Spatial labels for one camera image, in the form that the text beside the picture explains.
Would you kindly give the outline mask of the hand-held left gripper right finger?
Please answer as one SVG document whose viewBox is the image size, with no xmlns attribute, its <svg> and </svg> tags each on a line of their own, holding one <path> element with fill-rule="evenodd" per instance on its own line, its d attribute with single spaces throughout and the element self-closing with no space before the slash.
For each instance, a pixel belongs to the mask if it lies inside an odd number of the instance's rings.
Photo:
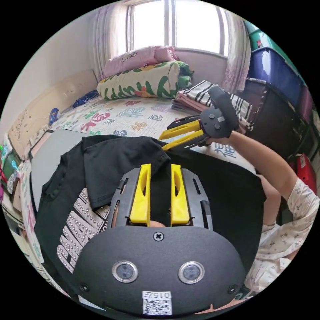
<svg viewBox="0 0 320 320">
<path fill-rule="evenodd" d="M 190 213 L 186 187 L 182 168 L 180 165 L 171 164 L 171 227 L 187 225 L 190 221 Z"/>
</svg>

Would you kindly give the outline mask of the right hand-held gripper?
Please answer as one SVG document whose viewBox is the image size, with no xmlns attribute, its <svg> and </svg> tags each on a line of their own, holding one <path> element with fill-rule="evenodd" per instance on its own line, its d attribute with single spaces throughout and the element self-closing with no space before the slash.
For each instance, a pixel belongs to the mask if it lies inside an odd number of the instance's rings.
<svg viewBox="0 0 320 320">
<path fill-rule="evenodd" d="M 239 118 L 232 107 L 222 111 L 210 107 L 199 115 L 188 116 L 172 122 L 159 136 L 160 140 L 181 136 L 180 139 L 164 145 L 164 151 L 181 147 L 190 149 L 195 146 L 207 146 L 208 138 L 229 137 L 239 128 Z"/>
</svg>

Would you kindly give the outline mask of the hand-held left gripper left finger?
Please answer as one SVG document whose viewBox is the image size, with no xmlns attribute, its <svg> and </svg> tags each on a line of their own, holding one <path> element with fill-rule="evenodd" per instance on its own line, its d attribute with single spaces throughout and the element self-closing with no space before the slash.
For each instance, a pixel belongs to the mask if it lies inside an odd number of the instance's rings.
<svg viewBox="0 0 320 320">
<path fill-rule="evenodd" d="M 150 203 L 151 164 L 143 164 L 138 173 L 138 180 L 129 216 L 132 224 L 150 226 Z"/>
</svg>

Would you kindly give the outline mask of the person's right hand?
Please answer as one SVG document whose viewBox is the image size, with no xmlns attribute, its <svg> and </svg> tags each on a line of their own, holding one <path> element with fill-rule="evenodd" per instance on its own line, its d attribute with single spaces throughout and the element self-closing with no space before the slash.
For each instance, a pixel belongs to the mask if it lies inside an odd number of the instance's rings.
<svg viewBox="0 0 320 320">
<path fill-rule="evenodd" d="M 233 139 L 236 136 L 241 136 L 241 135 L 243 135 L 241 132 L 232 131 L 229 137 L 225 137 L 225 138 L 208 138 L 206 140 L 206 144 L 207 145 L 211 145 L 213 143 L 218 143 L 218 144 L 222 144 L 222 145 L 231 145 Z"/>
</svg>

